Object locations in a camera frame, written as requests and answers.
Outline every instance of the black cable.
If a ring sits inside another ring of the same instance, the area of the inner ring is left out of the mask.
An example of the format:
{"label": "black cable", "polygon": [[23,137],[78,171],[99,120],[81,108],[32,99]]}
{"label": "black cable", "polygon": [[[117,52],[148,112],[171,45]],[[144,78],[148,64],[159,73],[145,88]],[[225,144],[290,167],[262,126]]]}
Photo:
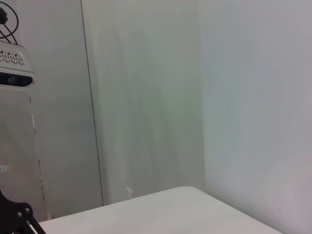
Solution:
{"label": "black cable", "polygon": [[5,39],[10,43],[10,44],[12,44],[11,43],[11,41],[7,38],[7,37],[5,37]]}
{"label": "black cable", "polygon": [[7,3],[5,3],[5,2],[3,2],[3,1],[0,1],[0,3],[2,3],[3,5],[6,5],[7,7],[9,7],[9,8],[11,9],[11,11],[13,11],[13,13],[14,13],[14,15],[15,15],[15,17],[16,17],[16,27],[15,27],[15,29],[14,29],[9,35],[0,37],[0,39],[4,39],[4,38],[7,38],[7,37],[13,35],[13,34],[16,32],[16,30],[17,30],[18,27],[19,27],[20,20],[19,20],[19,17],[18,17],[18,15],[17,15],[16,11],[15,11],[9,4],[7,4]]}
{"label": "black cable", "polygon": [[[5,24],[4,24],[4,26],[5,26],[6,30],[8,30],[8,32],[11,33],[10,29]],[[18,42],[16,41],[14,34],[12,34],[11,36],[13,37],[15,44],[18,45]]]}

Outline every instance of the white panel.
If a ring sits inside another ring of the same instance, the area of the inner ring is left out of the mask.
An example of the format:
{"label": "white panel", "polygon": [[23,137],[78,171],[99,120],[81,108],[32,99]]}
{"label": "white panel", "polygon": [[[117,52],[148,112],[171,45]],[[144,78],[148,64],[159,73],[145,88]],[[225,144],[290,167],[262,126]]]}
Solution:
{"label": "white panel", "polygon": [[311,234],[312,2],[200,9],[208,192],[285,234]]}
{"label": "white panel", "polygon": [[22,44],[37,73],[31,93],[47,212],[102,205],[79,0],[19,1]]}
{"label": "white panel", "polygon": [[0,189],[14,202],[27,202],[38,221],[46,219],[35,132],[26,91],[0,89]]}
{"label": "white panel", "polygon": [[197,1],[83,0],[108,202],[204,188]]}

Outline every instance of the white table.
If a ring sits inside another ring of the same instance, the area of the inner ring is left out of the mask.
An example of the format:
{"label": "white table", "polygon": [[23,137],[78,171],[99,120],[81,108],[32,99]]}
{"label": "white table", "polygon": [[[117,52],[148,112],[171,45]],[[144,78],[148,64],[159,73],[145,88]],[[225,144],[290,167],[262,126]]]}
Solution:
{"label": "white table", "polygon": [[280,234],[192,187],[41,223],[47,234]]}

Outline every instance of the gray wall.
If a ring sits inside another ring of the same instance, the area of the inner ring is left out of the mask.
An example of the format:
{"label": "gray wall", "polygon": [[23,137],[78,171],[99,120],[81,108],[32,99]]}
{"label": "gray wall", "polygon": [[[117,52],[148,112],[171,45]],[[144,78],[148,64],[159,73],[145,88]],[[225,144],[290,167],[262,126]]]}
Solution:
{"label": "gray wall", "polygon": [[82,1],[108,203],[205,187],[197,3]]}
{"label": "gray wall", "polygon": [[202,0],[208,193],[312,233],[312,2]]}
{"label": "gray wall", "polygon": [[20,0],[46,210],[53,218],[102,205],[79,0]]}

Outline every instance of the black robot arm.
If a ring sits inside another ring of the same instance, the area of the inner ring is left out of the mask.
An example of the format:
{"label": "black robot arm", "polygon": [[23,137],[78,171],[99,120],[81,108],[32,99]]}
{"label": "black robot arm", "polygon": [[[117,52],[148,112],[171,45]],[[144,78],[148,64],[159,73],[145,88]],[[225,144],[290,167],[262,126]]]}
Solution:
{"label": "black robot arm", "polygon": [[10,201],[0,190],[0,234],[35,234],[29,224],[38,234],[45,234],[28,203]]}

